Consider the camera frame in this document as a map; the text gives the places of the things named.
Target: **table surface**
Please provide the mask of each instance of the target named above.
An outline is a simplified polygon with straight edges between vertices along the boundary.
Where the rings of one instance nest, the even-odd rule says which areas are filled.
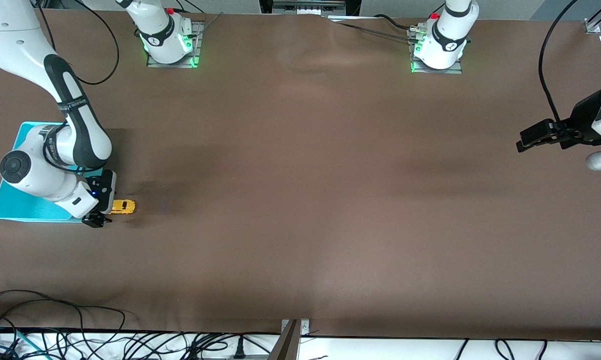
[[[115,49],[101,23],[47,14],[77,75],[106,75]],[[410,73],[405,43],[312,15],[224,14],[199,68],[145,68],[127,14],[102,16],[120,66],[84,89],[136,213],[102,229],[0,220],[0,290],[129,310],[128,329],[308,318],[324,335],[601,338],[593,148],[515,147],[550,116],[537,74],[549,23],[478,21],[463,75],[433,75]],[[545,69],[568,116],[601,88],[599,37],[561,23]],[[62,116],[0,70],[0,160],[23,121]],[[77,325],[36,306],[14,319]],[[86,326],[118,325],[102,317]]]

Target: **turquoise plastic tray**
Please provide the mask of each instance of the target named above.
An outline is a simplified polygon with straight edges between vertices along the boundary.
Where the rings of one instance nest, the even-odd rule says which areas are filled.
[[[37,125],[60,125],[60,123],[37,121],[22,123],[12,149],[18,148],[25,141],[27,133]],[[86,173],[85,176],[101,173],[102,170],[97,170]],[[55,203],[24,193],[6,183],[5,180],[0,182],[0,219],[26,223],[81,223],[81,219],[73,217]]]

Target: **white floor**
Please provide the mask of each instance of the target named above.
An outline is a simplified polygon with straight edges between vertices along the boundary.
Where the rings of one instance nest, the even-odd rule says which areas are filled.
[[[115,339],[122,337],[131,337],[131,333],[123,333],[117,335]],[[88,339],[107,340],[111,334],[107,333],[87,333]],[[163,335],[150,342],[150,346],[158,346],[170,335]],[[187,335],[191,341],[194,335]],[[258,342],[267,349],[273,348],[277,335],[249,335],[251,340]],[[43,348],[42,335],[31,333],[27,335],[35,346]],[[13,339],[10,333],[0,334],[0,345],[9,346]],[[56,344],[56,336],[53,333],[46,335],[47,344],[52,346]],[[72,341],[81,340],[79,334],[72,334]],[[98,354],[104,360],[121,360],[123,355],[123,347],[127,340],[122,339],[118,342],[113,342],[102,347]],[[223,359],[234,355],[236,351],[237,337],[227,340],[228,347],[223,351],[206,351],[203,353],[205,359]],[[463,343],[463,340],[449,339],[351,339],[351,338],[328,338],[328,337],[303,337],[301,339],[298,360],[314,360],[327,356],[326,360],[454,360],[458,350]],[[540,341],[508,341],[513,351],[513,355],[518,360],[536,360],[542,347]],[[90,351],[85,347],[84,342],[77,345],[81,349],[85,349],[85,353]],[[98,344],[91,344],[95,349]],[[186,344],[182,337],[168,342],[163,347],[162,351],[174,351],[184,349]],[[35,347],[27,344],[25,341],[20,341],[17,347],[19,354],[32,353],[36,351]],[[507,353],[504,346],[501,346],[501,351]],[[133,358],[142,358],[143,355],[149,353],[148,349],[141,348]],[[258,347],[245,341],[245,353],[264,354]],[[169,355],[161,355],[161,360],[178,360],[182,352]],[[48,360],[46,357],[35,357],[39,360]],[[67,358],[69,360],[81,360],[81,356],[76,350],[70,350]],[[158,360],[159,357],[152,355],[152,360]],[[501,360],[501,357],[496,352],[493,340],[470,340],[463,351],[461,359],[463,360]],[[543,360],[601,360],[601,342],[572,342],[572,341],[550,341],[547,346],[547,351],[543,356]]]

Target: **brown table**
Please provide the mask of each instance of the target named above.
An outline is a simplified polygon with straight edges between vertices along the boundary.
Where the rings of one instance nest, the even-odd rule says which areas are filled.
[[[99,21],[48,13],[76,73],[106,75]],[[432,75],[410,73],[404,43],[309,15],[222,15],[199,68],[145,68],[127,14],[102,16],[120,66],[85,91],[137,212],[102,229],[0,221],[0,290],[129,310],[128,329],[275,331],[303,317],[320,335],[601,338],[594,149],[515,147],[550,116],[537,75],[549,23],[479,21],[464,74]],[[568,116],[601,88],[598,36],[561,23],[545,68]],[[0,160],[23,121],[62,118],[0,70]],[[77,326],[58,306],[13,319]]]

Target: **yellow toy car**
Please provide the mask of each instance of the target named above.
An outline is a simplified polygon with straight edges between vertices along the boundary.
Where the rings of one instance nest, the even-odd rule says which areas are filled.
[[[114,200],[111,205],[110,214],[133,214],[136,210],[136,202],[134,200]]]

